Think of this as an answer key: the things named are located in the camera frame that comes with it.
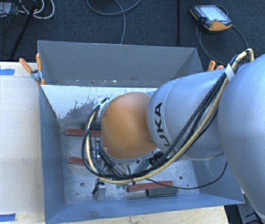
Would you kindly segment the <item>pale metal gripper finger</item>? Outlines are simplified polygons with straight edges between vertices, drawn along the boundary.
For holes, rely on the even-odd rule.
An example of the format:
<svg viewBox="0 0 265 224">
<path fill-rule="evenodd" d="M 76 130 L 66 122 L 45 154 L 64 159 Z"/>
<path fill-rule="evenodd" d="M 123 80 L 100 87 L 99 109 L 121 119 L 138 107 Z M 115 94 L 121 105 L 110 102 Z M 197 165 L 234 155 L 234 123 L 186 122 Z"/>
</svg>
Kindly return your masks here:
<svg viewBox="0 0 265 224">
<path fill-rule="evenodd" d="M 104 201 L 106 193 L 106 185 L 103 182 L 98 184 L 97 201 Z"/>
<path fill-rule="evenodd" d="M 93 201 L 97 200 L 97 190 L 98 190 L 98 178 L 95 179 L 95 185 L 94 185 L 94 188 L 92 190 L 92 199 L 93 199 Z"/>
</svg>

